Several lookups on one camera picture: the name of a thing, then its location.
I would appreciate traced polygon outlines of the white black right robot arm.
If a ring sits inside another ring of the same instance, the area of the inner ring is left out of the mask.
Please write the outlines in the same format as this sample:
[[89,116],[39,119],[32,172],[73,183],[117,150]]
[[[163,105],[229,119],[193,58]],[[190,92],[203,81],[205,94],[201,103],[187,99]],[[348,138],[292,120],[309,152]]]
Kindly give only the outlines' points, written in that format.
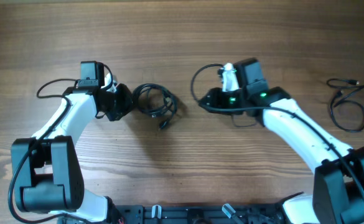
[[280,87],[270,88],[260,62],[249,58],[218,66],[222,86],[198,99],[210,113],[247,114],[283,139],[314,175],[312,194],[278,204],[283,223],[363,223],[364,147],[354,149],[305,114]]

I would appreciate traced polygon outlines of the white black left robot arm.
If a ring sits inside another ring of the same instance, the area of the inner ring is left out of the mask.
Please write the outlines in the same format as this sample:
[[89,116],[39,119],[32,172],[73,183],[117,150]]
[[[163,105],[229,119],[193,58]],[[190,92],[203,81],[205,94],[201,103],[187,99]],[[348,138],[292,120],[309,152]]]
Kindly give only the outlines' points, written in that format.
[[110,68],[97,61],[81,63],[81,77],[60,96],[62,103],[47,124],[30,138],[11,146],[12,179],[8,207],[44,214],[38,222],[58,219],[74,223],[124,223],[112,199],[84,186],[75,145],[87,124],[106,116],[118,121],[133,108],[131,92],[114,80]]

